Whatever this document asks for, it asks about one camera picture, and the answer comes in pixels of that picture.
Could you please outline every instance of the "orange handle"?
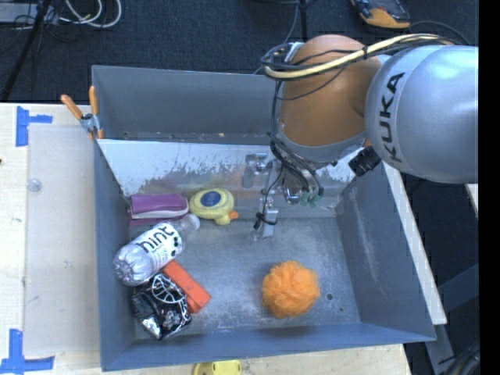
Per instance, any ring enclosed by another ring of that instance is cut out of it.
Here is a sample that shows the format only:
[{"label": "orange handle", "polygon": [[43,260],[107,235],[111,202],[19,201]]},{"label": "orange handle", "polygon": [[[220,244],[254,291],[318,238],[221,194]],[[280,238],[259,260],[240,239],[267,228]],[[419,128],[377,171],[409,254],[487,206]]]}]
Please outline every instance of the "orange handle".
[{"label": "orange handle", "polygon": [[90,86],[88,89],[88,99],[91,103],[92,114],[95,116],[99,114],[99,106],[97,104],[97,96],[95,95],[95,87]]},{"label": "orange handle", "polygon": [[73,99],[68,95],[61,95],[61,102],[71,111],[77,120],[81,120],[84,114],[75,104]]}]

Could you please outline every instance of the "metal bracket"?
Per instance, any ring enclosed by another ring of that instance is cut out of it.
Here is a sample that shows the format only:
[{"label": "metal bracket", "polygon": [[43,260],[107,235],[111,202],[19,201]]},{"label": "metal bracket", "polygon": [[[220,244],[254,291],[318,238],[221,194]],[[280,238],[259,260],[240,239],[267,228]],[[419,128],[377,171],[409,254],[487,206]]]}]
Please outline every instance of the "metal bracket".
[{"label": "metal bracket", "polygon": [[258,173],[263,173],[270,168],[271,162],[266,163],[266,153],[248,154],[245,156],[247,166],[243,172],[241,186],[244,189],[249,189],[253,186],[255,177]]}]

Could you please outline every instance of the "orange object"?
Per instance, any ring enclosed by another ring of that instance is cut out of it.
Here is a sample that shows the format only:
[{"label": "orange object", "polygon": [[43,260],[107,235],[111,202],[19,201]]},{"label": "orange object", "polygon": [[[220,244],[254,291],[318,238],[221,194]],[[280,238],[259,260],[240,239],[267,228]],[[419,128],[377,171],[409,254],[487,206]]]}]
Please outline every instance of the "orange object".
[{"label": "orange object", "polygon": [[320,296],[316,272],[297,261],[275,265],[262,282],[262,304],[279,319],[307,313]]},{"label": "orange object", "polygon": [[237,220],[240,217],[240,214],[238,214],[238,211],[236,210],[229,211],[229,214],[227,215],[229,216],[230,220]]},{"label": "orange object", "polygon": [[191,314],[197,313],[212,298],[177,261],[170,261],[162,271],[186,294],[187,309]]}]

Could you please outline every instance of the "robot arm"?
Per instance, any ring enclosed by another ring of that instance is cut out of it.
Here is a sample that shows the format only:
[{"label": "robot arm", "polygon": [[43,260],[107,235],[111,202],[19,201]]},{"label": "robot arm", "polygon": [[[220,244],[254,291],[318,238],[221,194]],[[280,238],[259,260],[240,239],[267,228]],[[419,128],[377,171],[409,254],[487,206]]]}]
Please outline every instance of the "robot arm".
[{"label": "robot arm", "polygon": [[368,170],[381,159],[436,182],[477,182],[477,47],[431,34],[369,47],[323,35],[291,63],[276,63],[279,54],[263,63],[284,84],[271,136],[289,155],[318,168],[369,141],[355,160]]}]

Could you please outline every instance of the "plastic bottle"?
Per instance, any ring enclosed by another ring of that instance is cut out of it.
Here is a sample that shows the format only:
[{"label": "plastic bottle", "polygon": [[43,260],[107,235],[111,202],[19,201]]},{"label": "plastic bottle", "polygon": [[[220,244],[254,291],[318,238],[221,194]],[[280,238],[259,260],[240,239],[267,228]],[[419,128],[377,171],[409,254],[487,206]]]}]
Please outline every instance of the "plastic bottle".
[{"label": "plastic bottle", "polygon": [[183,238],[200,227],[194,214],[177,221],[157,223],[123,246],[112,261],[115,275],[127,286],[147,282],[184,249]]}]

